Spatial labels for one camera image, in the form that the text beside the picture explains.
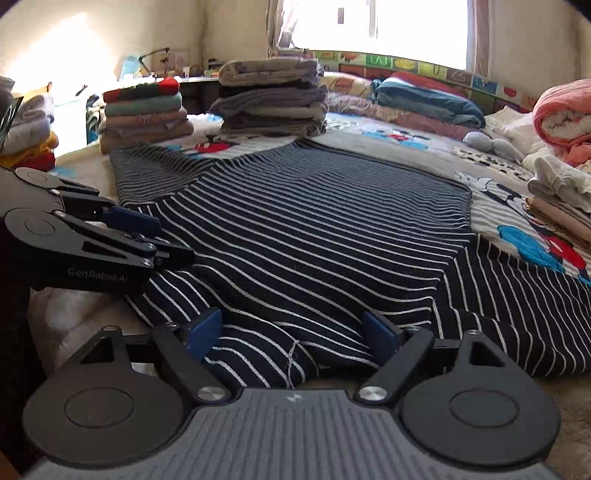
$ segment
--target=window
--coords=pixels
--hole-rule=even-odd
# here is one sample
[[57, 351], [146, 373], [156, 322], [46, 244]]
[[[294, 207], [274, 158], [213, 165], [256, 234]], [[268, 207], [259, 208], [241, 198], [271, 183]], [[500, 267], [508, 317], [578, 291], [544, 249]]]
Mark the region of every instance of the window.
[[467, 0], [299, 0], [294, 47], [361, 51], [466, 69]]

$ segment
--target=curtain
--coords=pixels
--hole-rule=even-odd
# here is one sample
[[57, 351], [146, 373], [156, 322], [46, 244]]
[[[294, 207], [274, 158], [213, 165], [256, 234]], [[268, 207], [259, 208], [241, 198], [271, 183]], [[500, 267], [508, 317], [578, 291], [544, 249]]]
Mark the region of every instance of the curtain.
[[490, 26], [488, 0], [468, 1], [468, 48], [466, 69], [488, 76]]
[[297, 24], [298, 0], [267, 0], [267, 40], [269, 56], [300, 54], [291, 36]]

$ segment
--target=folded clothes stack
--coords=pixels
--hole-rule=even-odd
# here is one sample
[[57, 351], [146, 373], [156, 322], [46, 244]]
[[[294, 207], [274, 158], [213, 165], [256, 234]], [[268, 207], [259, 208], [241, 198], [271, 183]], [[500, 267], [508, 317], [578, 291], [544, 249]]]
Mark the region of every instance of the folded clothes stack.
[[101, 152], [191, 135], [193, 124], [178, 89], [176, 80], [166, 78], [105, 92], [98, 129]]
[[527, 184], [532, 213], [591, 243], [591, 175], [553, 155], [540, 155], [533, 163], [535, 177]]
[[223, 134], [320, 135], [328, 112], [322, 75], [315, 60], [232, 61], [220, 70], [210, 111], [224, 119]]
[[53, 112], [50, 93], [36, 95], [23, 102], [0, 151], [0, 165], [51, 170], [56, 165], [53, 150], [59, 144], [57, 135], [51, 131]]

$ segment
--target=pillow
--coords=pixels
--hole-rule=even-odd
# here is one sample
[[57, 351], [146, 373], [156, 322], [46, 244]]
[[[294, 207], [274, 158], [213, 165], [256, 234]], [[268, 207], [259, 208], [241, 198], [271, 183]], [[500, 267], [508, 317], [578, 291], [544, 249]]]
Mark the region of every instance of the pillow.
[[415, 87], [404, 80], [374, 80], [374, 100], [382, 106], [419, 113], [454, 125], [482, 128], [486, 122], [482, 111], [470, 100], [439, 90]]
[[320, 84], [326, 85], [329, 92], [367, 97], [371, 95], [371, 80], [357, 77], [349, 73], [325, 72], [320, 78]]
[[421, 77], [420, 75], [417, 75], [416, 73], [393, 72], [392, 75], [390, 75], [390, 78], [397, 78], [397, 79], [403, 80], [407, 83], [410, 83], [411, 85], [414, 85], [415, 87], [428, 88], [431, 90], [439, 90], [440, 92], [452, 93], [454, 95], [459, 95], [464, 98], [467, 98], [466, 94], [464, 92], [462, 92], [460, 89], [456, 89], [456, 88], [452, 87], [451, 85], [448, 85], [447, 83], [438, 82], [437, 80], [433, 80], [433, 79], [430, 79], [427, 77]]

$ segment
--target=yellow cloth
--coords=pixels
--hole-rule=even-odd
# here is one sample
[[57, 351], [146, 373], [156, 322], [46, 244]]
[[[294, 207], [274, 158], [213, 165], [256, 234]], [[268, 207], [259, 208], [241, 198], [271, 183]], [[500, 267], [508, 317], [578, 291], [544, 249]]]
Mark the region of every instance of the yellow cloth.
[[57, 135], [52, 131], [49, 134], [49, 138], [43, 143], [27, 148], [14, 155], [0, 155], [0, 165], [6, 168], [13, 168], [14, 165], [18, 165], [22, 161], [30, 160], [39, 155], [50, 152], [59, 144], [60, 141], [58, 140]]

